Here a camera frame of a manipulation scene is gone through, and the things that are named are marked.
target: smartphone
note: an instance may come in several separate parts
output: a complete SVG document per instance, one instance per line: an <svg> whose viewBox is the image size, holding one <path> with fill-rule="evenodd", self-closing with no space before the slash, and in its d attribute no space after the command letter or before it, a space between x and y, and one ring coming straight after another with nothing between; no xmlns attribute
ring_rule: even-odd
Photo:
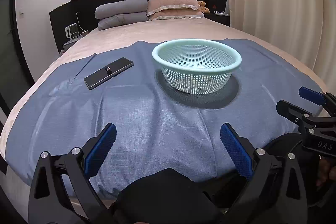
<svg viewBox="0 0 336 224"><path fill-rule="evenodd" d="M132 67L134 63L131 60L128 60L125 57L122 57L107 66L97 70L93 74L84 78L85 84L89 88L89 90L93 90L97 86L111 79L113 76L118 75L119 73L127 70Z"/></svg>

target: blue gripper pad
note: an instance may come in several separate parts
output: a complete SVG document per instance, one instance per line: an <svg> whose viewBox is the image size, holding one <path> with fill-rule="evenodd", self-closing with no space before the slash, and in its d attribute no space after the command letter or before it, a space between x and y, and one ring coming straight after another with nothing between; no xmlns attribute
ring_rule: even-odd
<svg viewBox="0 0 336 224"><path fill-rule="evenodd" d="M251 157L245 151L236 136L226 124L223 124L220 128L220 139L229 153L239 175L250 180L253 176Z"/></svg>
<svg viewBox="0 0 336 224"><path fill-rule="evenodd" d="M87 178L97 175L116 138L116 126L110 124L84 160L84 175Z"/></svg>
<svg viewBox="0 0 336 224"><path fill-rule="evenodd" d="M302 86L299 89L299 96L303 99L313 102L316 105L323 106L326 103L323 94Z"/></svg>

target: cable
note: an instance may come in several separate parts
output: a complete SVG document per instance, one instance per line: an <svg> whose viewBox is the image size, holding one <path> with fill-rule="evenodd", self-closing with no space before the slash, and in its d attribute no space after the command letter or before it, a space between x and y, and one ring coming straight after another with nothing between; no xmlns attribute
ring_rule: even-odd
<svg viewBox="0 0 336 224"><path fill-rule="evenodd" d="M82 29L83 32L85 32L85 30L84 30L84 29L80 26L80 24L79 24L79 20L78 20L78 16L77 16L78 13L79 13L79 12L76 12L76 17L77 17L78 26Z"/></svg>

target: cushion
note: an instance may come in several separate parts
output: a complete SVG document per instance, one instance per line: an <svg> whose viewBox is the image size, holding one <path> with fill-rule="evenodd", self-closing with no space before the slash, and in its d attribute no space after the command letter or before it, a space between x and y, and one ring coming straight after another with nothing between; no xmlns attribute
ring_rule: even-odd
<svg viewBox="0 0 336 224"><path fill-rule="evenodd" d="M147 15L150 16L166 9L191 8L197 10L199 7L197 0L149 0Z"/></svg>
<svg viewBox="0 0 336 224"><path fill-rule="evenodd" d="M174 18L203 18L204 14L199 10L187 9L170 9L156 12L149 16L149 20L155 19L174 19Z"/></svg>
<svg viewBox="0 0 336 224"><path fill-rule="evenodd" d="M147 0L124 0L106 3L97 7L94 15L97 19L103 19L120 14L132 14L147 10Z"/></svg>
<svg viewBox="0 0 336 224"><path fill-rule="evenodd" d="M109 29L111 27L132 24L136 22L147 21L146 12L121 14L102 19L98 22L98 31Z"/></svg>

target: beige curtain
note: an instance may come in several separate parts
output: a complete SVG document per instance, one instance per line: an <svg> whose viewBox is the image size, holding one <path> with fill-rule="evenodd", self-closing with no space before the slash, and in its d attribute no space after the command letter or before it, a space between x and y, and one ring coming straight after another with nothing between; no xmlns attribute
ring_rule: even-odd
<svg viewBox="0 0 336 224"><path fill-rule="evenodd" d="M311 68L336 94L336 0L229 0L231 27Z"/></svg>

